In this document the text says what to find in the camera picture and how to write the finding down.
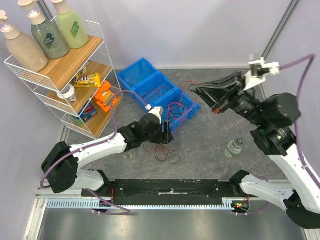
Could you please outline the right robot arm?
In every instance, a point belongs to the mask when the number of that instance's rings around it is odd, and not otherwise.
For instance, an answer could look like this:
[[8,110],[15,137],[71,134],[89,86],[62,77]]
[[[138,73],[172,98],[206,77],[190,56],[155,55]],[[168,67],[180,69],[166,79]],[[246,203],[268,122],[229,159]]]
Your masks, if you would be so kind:
[[292,188],[281,188],[240,170],[231,177],[229,191],[235,197],[243,194],[259,197],[285,211],[299,227],[318,229],[319,178],[307,166],[307,160],[299,152],[298,136],[291,130],[301,116],[297,97],[281,93],[260,101],[253,89],[245,88],[245,82],[242,73],[235,72],[220,80],[191,84],[189,90],[213,113],[232,110],[255,125],[251,132],[255,145],[282,170]]

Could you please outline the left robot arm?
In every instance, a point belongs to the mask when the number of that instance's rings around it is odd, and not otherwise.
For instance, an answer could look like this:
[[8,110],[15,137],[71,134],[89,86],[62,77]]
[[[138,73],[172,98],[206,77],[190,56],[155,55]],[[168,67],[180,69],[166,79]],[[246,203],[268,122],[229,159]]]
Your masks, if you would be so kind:
[[98,140],[79,145],[67,145],[61,141],[41,165],[44,176],[40,186],[51,189],[55,194],[69,189],[89,189],[99,197],[104,197],[110,191],[106,174],[102,170],[85,170],[84,166],[107,156],[127,153],[145,142],[169,144],[173,140],[169,123],[148,113],[140,121],[123,126]]

